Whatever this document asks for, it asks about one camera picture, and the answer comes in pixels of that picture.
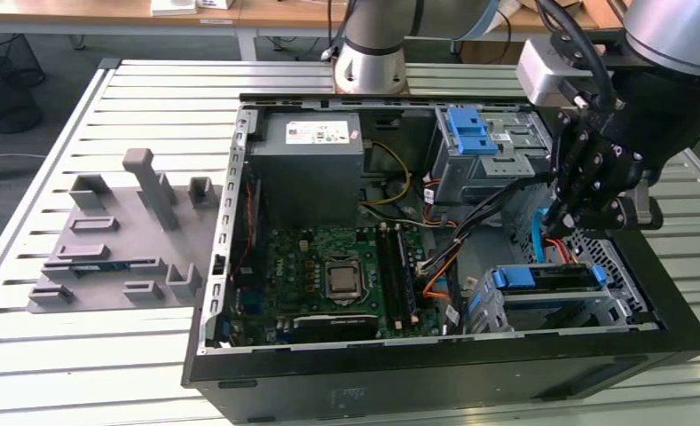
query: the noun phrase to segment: red cable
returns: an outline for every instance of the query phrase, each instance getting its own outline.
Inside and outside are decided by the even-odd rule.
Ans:
[[[239,258],[239,264],[237,266],[235,273],[239,273],[242,265],[245,264],[245,258],[250,253],[250,246],[253,245],[253,190],[250,189],[250,184],[246,184],[245,188],[247,189],[247,246],[245,247],[245,253]]]
[[[566,250],[563,249],[563,244],[560,243],[560,241],[558,240],[552,240],[551,238],[547,238],[547,241],[550,241],[550,243],[555,246],[555,248],[558,249],[558,253],[560,255],[560,258],[563,259],[563,263],[564,264],[570,264],[570,261],[568,261],[568,255],[566,253]]]

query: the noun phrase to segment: blue latch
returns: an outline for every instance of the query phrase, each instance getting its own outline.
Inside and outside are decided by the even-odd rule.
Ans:
[[[494,283],[498,288],[536,287],[535,276],[526,267],[500,268],[492,272]]]
[[[468,313],[472,313],[472,310],[476,309],[476,306],[479,306],[479,303],[482,302],[482,293],[479,293],[474,299],[471,299],[471,303],[468,304]]]
[[[475,108],[450,108],[451,132],[458,140],[460,154],[498,154],[499,146],[490,139],[488,123]]]
[[[608,284],[608,274],[606,273],[604,268],[600,265],[595,264],[591,267],[591,273],[595,274],[599,286],[606,287],[606,285]]]

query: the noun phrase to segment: circuit board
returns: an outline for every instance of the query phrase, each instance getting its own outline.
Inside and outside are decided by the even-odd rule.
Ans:
[[[419,230],[403,229],[406,254],[415,264],[423,259]],[[356,264],[363,291],[350,298],[332,298],[327,283],[330,274],[344,268],[336,265]],[[387,323],[386,299],[382,286],[376,228],[315,227],[302,230],[274,230],[268,241],[267,287],[262,294],[242,294],[242,305],[262,298],[258,314],[243,315],[241,325],[247,336],[245,344],[288,343],[279,332],[284,321],[310,315],[375,315],[376,338],[416,337],[439,333],[439,315],[430,309],[419,310],[419,322],[404,329]]]

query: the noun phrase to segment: wire bundle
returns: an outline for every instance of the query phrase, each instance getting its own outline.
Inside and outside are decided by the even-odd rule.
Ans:
[[[440,268],[438,269],[436,273],[434,274],[434,277],[430,280],[430,283],[427,284],[426,288],[423,289],[423,295],[426,297],[447,297],[443,294],[435,294],[431,292],[431,288],[434,287],[434,283],[436,282],[436,279],[444,274],[447,269],[451,267],[452,263],[455,262],[455,258],[460,254],[462,245],[471,236],[471,232],[476,225],[482,223],[484,219],[491,217],[495,213],[498,213],[507,202],[510,202],[514,194],[524,189],[526,187],[548,183],[552,181],[552,174],[551,173],[540,173],[534,177],[522,177],[516,179],[508,186],[506,186],[500,191],[494,193],[490,197],[487,197],[486,200],[483,200],[472,209],[471,213],[466,217],[466,219],[460,222],[458,227],[455,228],[455,231],[452,232],[451,236],[451,242],[447,245],[447,247],[440,251],[438,255],[435,255],[430,260],[427,260],[423,265],[420,266],[422,271],[427,271],[435,264],[439,262],[443,262]]]

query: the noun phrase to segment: aluminum table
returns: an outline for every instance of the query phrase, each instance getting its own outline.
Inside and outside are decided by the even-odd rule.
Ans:
[[[515,69],[410,65],[414,95],[523,96]],[[26,311],[53,250],[78,173],[137,185],[127,148],[155,152],[173,185],[225,179],[242,92],[330,93],[318,63],[126,60],[99,69],[0,237],[0,424],[227,424],[179,385],[193,308],[57,313]],[[652,189],[666,226],[647,233],[700,319],[700,161],[680,154]],[[580,401],[368,416],[320,424],[700,424],[700,357],[655,369]]]

